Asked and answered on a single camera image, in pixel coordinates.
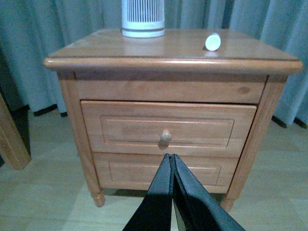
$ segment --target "wooden nightstand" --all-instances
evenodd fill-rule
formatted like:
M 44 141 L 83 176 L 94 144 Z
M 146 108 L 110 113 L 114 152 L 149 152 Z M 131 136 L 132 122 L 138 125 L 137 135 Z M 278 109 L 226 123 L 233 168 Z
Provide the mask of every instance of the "wooden nightstand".
M 167 30 L 127 38 L 100 30 L 51 54 L 89 190 L 148 189 L 163 153 L 177 153 L 210 193 L 240 196 L 288 75 L 302 63 L 249 36 Z

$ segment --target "floor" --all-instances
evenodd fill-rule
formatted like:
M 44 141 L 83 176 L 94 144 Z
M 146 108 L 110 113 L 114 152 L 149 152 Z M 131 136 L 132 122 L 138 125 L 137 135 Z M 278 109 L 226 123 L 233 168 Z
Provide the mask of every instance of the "floor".
M 29 165 L 0 168 L 0 230 L 121 231 L 145 192 L 106 190 L 106 204 L 96 208 L 68 118 L 30 113 L 29 130 Z M 230 214 L 247 231 L 308 231 L 308 130 L 270 124 Z

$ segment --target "gray curtain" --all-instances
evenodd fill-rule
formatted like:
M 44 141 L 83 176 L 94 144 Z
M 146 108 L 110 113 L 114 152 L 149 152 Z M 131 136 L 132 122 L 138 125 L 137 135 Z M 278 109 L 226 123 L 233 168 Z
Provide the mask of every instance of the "gray curtain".
M 304 70 L 289 77 L 275 115 L 308 124 L 308 0 L 165 0 L 165 13 L 166 28 L 230 28 L 299 57 Z M 43 59 L 112 27 L 121 27 L 121 0 L 2 0 L 1 50 L 23 104 L 32 111 L 57 104 L 65 112 L 56 74 Z

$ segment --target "wooden knob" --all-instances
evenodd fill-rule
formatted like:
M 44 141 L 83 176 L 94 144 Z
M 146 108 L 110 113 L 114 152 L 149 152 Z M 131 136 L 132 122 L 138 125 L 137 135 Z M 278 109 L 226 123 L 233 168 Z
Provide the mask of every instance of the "wooden knob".
M 169 133 L 168 130 L 164 130 L 162 135 L 160 136 L 160 138 L 164 141 L 164 142 L 170 142 L 172 139 L 171 134 Z

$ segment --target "air purifier vent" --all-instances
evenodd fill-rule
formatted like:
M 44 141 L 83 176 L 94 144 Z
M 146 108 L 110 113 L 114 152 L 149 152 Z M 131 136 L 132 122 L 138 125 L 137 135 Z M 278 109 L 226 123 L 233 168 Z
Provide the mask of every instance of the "air purifier vent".
M 165 33 L 164 0 L 122 0 L 122 34 L 151 38 Z
M 163 0 L 128 0 L 127 20 L 132 23 L 154 23 L 164 20 Z

